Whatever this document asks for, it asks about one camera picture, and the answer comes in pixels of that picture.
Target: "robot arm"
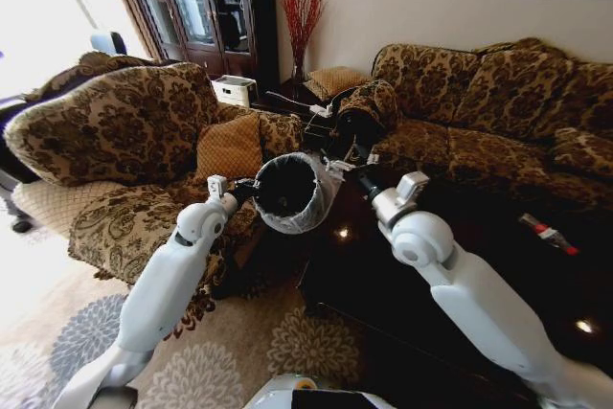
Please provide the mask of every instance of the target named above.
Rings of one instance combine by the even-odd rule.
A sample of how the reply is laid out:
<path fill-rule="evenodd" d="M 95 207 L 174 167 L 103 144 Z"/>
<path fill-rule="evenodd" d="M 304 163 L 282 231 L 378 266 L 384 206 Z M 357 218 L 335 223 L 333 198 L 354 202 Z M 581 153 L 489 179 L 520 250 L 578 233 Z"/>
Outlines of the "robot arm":
<path fill-rule="evenodd" d="M 427 176 L 406 174 L 383 192 L 367 178 L 362 182 L 396 259 L 423 276 L 435 302 L 479 352 L 518 374 L 545 407 L 613 407 L 613 380 L 558 353 L 536 313 L 487 262 L 455 242 L 440 217 L 415 211 Z"/>
<path fill-rule="evenodd" d="M 169 240 L 153 253 L 127 296 L 115 342 L 73 376 L 54 408 L 85 409 L 102 400 L 104 389 L 124 387 L 146 367 L 157 344 L 180 321 L 204 275 L 213 242 L 256 190 L 251 181 L 238 183 L 227 193 L 222 176 L 209 177 L 208 185 L 209 199 L 179 213 Z"/>

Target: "white box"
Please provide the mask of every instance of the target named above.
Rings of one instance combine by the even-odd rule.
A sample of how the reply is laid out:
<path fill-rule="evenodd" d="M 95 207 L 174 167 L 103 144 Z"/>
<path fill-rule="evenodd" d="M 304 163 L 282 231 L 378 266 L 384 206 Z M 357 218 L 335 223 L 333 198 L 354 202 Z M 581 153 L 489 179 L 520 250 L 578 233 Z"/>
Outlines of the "white box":
<path fill-rule="evenodd" d="M 237 76 L 221 76 L 213 80 L 213 89 L 219 102 L 249 107 L 258 100 L 258 85 L 253 79 Z"/>

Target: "wooden cabinet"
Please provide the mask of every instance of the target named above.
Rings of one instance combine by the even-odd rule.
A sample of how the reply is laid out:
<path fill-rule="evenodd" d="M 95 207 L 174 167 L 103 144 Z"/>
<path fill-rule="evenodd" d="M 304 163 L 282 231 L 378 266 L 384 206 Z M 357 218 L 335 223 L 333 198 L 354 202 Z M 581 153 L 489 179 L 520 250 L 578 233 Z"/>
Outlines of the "wooden cabinet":
<path fill-rule="evenodd" d="M 135 0 L 161 57 L 279 83 L 275 0 Z"/>

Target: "floral patterned sofa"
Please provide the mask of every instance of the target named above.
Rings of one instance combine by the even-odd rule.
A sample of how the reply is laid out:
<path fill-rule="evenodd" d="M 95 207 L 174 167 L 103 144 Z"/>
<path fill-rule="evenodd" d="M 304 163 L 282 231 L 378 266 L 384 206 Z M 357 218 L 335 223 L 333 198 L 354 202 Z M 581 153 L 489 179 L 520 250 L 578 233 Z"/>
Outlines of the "floral patterned sofa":
<path fill-rule="evenodd" d="M 190 181 L 201 128 L 248 109 L 218 102 L 204 69 L 192 63 L 136 62 L 94 74 L 100 75 L 66 92 L 60 91 L 64 77 L 45 85 L 53 97 L 8 124 L 7 145 L 42 178 L 13 196 L 36 191 L 43 195 L 38 201 L 54 194 L 64 197 L 59 206 L 79 203 L 70 222 L 70 256 L 133 284 L 170 236 L 179 211 L 207 198 Z M 300 120 L 260 112 L 260 135 L 264 161 L 298 150 Z M 244 263 L 260 228 L 248 201 L 212 248 L 202 283 L 220 285 L 228 266 Z"/>
<path fill-rule="evenodd" d="M 392 44 L 372 74 L 400 109 L 373 146 L 379 163 L 613 212 L 613 64 L 528 38 L 473 52 Z"/>

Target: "red dried branches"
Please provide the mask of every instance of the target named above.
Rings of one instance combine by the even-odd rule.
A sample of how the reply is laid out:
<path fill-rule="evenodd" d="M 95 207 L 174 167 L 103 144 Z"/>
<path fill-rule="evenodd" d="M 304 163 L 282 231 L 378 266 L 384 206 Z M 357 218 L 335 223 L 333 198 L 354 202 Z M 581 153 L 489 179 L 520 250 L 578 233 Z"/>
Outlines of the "red dried branches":
<path fill-rule="evenodd" d="M 324 0 L 282 0 L 294 61 L 301 62 L 317 21 L 324 11 Z"/>

